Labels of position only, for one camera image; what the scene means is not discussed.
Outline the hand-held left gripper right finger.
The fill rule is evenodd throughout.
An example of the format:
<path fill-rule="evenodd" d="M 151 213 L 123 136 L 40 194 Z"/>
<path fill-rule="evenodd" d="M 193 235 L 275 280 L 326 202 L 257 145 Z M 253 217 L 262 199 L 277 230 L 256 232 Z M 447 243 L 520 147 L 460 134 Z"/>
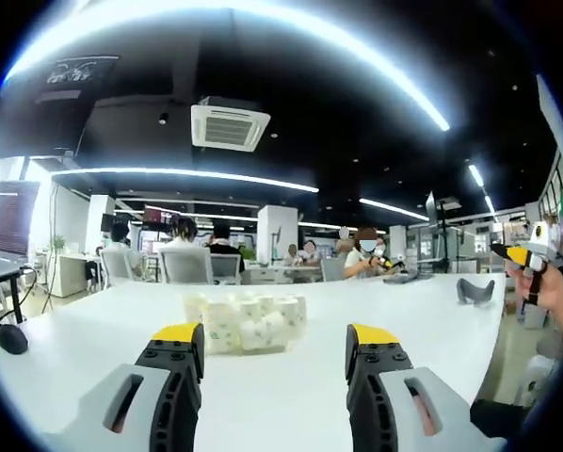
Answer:
<path fill-rule="evenodd" d="M 388 331 L 346 327 L 346 408 L 355 451 L 500 451 L 506 440 L 471 422 L 470 405 Z"/>

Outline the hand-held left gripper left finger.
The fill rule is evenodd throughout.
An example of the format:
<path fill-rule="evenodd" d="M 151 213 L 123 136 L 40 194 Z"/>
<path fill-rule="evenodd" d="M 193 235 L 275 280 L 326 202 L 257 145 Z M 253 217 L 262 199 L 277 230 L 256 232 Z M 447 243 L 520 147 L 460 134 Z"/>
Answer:
<path fill-rule="evenodd" d="M 165 327 L 135 363 L 118 366 L 80 398 L 57 449 L 193 450 L 203 375 L 203 325 Z"/>

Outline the person's right hand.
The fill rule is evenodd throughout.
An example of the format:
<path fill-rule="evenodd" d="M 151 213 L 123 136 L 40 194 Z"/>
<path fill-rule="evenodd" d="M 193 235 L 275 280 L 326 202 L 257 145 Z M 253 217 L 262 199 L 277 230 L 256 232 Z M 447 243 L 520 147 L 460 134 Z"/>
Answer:
<path fill-rule="evenodd" d="M 537 289 L 533 289 L 533 277 L 525 276 L 524 270 L 513 265 L 507 267 L 507 275 L 514 280 L 516 293 L 528 301 L 531 293 L 537 295 L 537 305 L 547 310 L 556 324 L 563 329 L 563 274 L 553 265 L 548 264 L 540 276 Z"/>

